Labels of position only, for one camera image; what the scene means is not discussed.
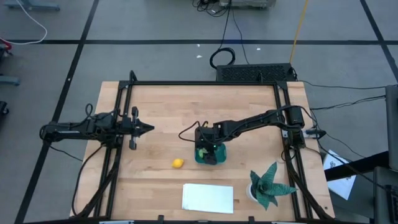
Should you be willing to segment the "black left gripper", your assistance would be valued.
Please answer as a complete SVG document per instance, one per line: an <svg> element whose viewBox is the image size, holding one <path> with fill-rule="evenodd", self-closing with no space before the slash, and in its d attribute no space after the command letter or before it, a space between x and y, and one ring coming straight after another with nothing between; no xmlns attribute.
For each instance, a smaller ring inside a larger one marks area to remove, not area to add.
<svg viewBox="0 0 398 224"><path fill-rule="evenodd" d="M138 119L139 115L139 110L136 106L132 107L132 118L130 121L130 135L131 135L131 140L129 142L129 148L132 150L137 149L137 143L136 139L139 136L142 136L145 133L148 133L149 131L154 130L154 126L150 124L143 123L142 121L139 121Z"/></svg>

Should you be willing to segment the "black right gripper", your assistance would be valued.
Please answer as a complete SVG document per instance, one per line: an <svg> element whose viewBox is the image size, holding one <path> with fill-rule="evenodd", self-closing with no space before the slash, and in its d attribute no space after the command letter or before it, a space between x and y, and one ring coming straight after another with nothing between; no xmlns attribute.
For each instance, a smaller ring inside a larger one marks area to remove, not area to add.
<svg viewBox="0 0 398 224"><path fill-rule="evenodd" d="M225 153L226 146L221 142L223 133L220 125L210 127L208 122L203 123L203 142L208 154L203 156L203 161L208 165L217 165L217 156L215 153Z"/></svg>

